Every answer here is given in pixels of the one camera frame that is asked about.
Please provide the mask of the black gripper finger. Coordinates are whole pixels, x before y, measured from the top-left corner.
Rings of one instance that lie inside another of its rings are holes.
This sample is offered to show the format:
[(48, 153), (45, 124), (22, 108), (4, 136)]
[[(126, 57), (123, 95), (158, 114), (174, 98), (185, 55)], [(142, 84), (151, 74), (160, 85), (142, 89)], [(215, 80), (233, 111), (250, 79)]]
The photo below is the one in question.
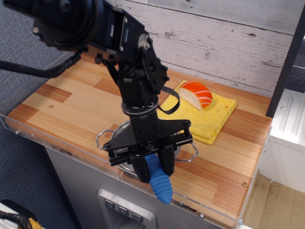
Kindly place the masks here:
[(131, 163), (133, 166), (133, 169), (143, 183), (149, 183), (150, 182), (150, 171), (148, 169), (147, 162), (145, 160), (145, 154), (143, 155), (134, 155), (130, 154)]
[(158, 152), (158, 158), (164, 172), (170, 177), (174, 173), (175, 150), (173, 145), (167, 145)]

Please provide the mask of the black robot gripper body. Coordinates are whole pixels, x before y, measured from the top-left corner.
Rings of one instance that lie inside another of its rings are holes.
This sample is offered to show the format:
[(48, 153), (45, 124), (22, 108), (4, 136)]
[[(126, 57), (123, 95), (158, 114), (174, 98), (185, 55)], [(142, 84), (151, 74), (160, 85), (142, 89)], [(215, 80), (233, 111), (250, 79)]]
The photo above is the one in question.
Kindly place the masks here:
[(103, 145), (109, 154), (112, 166), (131, 163), (130, 154), (158, 154), (162, 147), (178, 147), (193, 142), (189, 131), (189, 120), (162, 120), (156, 114), (131, 117), (112, 134), (110, 141)]

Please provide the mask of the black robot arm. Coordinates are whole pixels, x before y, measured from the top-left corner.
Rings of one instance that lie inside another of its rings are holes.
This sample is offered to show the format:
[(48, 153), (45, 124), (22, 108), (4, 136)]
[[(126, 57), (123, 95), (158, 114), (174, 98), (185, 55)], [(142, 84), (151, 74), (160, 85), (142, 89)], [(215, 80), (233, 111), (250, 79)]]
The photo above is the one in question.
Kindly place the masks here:
[(167, 68), (140, 22), (103, 0), (6, 0), (4, 6), (33, 18), (33, 33), (47, 46), (74, 55), (47, 70), (4, 61), (1, 69), (55, 78), (82, 54), (103, 63), (119, 88), (122, 110), (130, 118), (129, 125), (103, 146), (110, 164), (131, 164), (139, 179), (148, 183), (153, 176), (148, 156), (157, 154), (165, 174), (174, 173), (177, 147), (192, 142), (191, 123), (158, 118), (159, 94), (177, 93), (166, 87)]

